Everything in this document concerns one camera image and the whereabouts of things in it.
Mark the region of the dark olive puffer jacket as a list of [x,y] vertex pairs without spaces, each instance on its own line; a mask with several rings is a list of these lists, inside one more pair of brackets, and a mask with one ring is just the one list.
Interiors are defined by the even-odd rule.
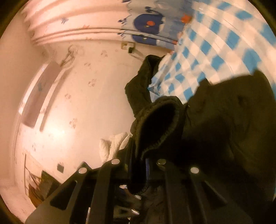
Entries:
[[254,223],[275,223],[275,98],[256,70],[210,84],[203,79],[187,103],[163,96],[135,117],[135,157],[197,165],[225,184]]

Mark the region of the white folded puffer garment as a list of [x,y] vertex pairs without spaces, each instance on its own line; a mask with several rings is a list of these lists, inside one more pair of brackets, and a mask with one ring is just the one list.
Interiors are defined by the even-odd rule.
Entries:
[[127,143],[131,137],[132,134],[123,132],[116,135],[110,135],[108,140],[100,139],[99,154],[101,163],[104,164],[105,162],[114,159],[118,151],[127,146]]

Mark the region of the blue white checkered bed cover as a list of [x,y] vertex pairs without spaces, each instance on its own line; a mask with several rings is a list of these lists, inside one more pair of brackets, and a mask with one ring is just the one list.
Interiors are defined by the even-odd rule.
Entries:
[[275,35],[249,1],[194,1],[191,23],[148,86],[150,98],[185,103],[207,79],[216,84],[260,70],[275,88]]

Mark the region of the whale print curtain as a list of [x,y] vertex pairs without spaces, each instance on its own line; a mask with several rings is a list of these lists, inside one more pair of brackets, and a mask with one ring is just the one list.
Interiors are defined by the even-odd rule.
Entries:
[[173,50],[184,26],[193,17],[193,1],[122,1],[127,15],[118,20],[123,41]]

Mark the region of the white wall power socket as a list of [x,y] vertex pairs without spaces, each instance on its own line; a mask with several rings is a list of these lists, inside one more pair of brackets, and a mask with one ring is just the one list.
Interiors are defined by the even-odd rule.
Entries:
[[134,42],[121,42],[121,49],[127,50],[128,54],[132,54],[135,51],[136,45]]

